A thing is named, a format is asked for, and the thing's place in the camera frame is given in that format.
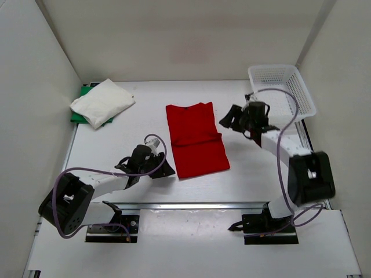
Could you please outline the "red t shirt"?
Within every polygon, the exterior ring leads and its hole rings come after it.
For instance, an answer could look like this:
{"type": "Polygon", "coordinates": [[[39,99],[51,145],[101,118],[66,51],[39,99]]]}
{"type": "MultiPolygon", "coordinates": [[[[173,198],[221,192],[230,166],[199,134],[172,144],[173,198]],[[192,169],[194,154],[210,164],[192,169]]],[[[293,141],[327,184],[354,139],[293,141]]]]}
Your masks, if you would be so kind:
{"type": "Polygon", "coordinates": [[[189,107],[166,106],[170,144],[179,179],[230,168],[221,133],[215,125],[213,103],[189,107]]]}

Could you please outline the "white t shirt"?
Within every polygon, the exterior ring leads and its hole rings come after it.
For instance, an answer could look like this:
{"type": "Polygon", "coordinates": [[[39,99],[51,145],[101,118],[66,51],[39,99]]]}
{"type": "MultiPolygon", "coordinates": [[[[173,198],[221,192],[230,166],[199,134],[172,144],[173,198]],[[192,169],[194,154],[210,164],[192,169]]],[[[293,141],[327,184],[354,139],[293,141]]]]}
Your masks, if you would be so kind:
{"type": "Polygon", "coordinates": [[[70,104],[70,109],[83,116],[94,129],[98,129],[106,121],[135,103],[131,93],[112,80],[106,79],[85,95],[75,99],[70,104]]]}

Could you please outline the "green t shirt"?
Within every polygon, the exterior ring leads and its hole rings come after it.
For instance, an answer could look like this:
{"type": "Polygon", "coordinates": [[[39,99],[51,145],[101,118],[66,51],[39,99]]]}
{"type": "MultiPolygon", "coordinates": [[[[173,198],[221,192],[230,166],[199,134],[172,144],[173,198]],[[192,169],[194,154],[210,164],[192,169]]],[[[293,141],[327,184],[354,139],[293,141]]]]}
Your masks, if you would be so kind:
{"type": "MultiPolygon", "coordinates": [[[[88,94],[91,90],[93,89],[93,87],[90,87],[90,86],[82,86],[81,87],[81,91],[80,91],[80,97],[82,96],[85,96],[86,94],[88,94]]],[[[112,123],[114,120],[114,118],[110,118],[109,120],[107,120],[105,123],[103,123],[103,126],[106,124],[106,123],[112,123]]],[[[70,122],[71,123],[76,123],[76,124],[88,124],[88,121],[80,114],[72,111],[72,114],[71,114],[71,118],[70,118],[70,122]]]]}

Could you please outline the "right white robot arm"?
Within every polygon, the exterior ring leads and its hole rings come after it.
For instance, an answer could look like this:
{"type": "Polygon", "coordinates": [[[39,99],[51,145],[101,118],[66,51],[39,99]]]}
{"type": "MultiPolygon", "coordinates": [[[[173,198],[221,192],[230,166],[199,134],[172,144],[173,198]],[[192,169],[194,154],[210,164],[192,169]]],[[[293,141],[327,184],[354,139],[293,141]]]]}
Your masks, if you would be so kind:
{"type": "Polygon", "coordinates": [[[270,106],[262,101],[251,101],[245,107],[233,105],[219,124],[275,155],[278,169],[283,164],[288,168],[287,183],[278,171],[281,196],[266,203],[260,217],[262,228],[272,232],[302,205],[333,198],[336,190],[328,155],[313,152],[284,136],[281,129],[269,123],[269,111],[270,106]]]}

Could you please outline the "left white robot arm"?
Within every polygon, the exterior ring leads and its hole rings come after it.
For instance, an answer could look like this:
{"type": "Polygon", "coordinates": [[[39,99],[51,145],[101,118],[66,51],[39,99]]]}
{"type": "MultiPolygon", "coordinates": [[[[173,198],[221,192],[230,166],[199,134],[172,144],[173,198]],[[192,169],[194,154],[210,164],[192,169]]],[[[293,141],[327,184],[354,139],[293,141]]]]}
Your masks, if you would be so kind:
{"type": "Polygon", "coordinates": [[[109,232],[123,228],[120,209],[109,201],[96,202],[98,197],[124,191],[141,177],[165,178],[175,174],[166,160],[166,151],[158,152],[160,140],[139,144],[130,156],[121,159],[111,171],[72,167],[58,175],[52,190],[39,206],[38,213],[69,239],[84,226],[102,226],[109,232]],[[84,171],[78,177],[75,171],[84,171]]]}

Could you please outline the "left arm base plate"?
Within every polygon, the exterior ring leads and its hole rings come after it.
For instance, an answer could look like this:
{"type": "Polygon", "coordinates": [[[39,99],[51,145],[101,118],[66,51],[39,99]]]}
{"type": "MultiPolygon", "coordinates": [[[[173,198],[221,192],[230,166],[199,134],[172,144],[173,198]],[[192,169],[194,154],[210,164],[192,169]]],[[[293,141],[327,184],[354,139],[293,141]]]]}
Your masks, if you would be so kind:
{"type": "Polygon", "coordinates": [[[89,226],[86,231],[87,243],[127,243],[135,244],[138,241],[140,210],[123,210],[110,223],[119,223],[121,226],[89,226]]]}

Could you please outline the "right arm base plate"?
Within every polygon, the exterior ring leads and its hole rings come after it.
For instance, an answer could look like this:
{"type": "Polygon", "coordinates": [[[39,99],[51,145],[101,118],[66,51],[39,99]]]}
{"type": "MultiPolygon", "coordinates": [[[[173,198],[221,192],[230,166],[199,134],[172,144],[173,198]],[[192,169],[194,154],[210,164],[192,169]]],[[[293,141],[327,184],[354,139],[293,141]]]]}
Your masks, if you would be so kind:
{"type": "Polygon", "coordinates": [[[242,219],[233,223],[228,230],[243,232],[245,245],[299,244],[290,217],[272,218],[267,208],[260,214],[242,214],[242,219]]]}

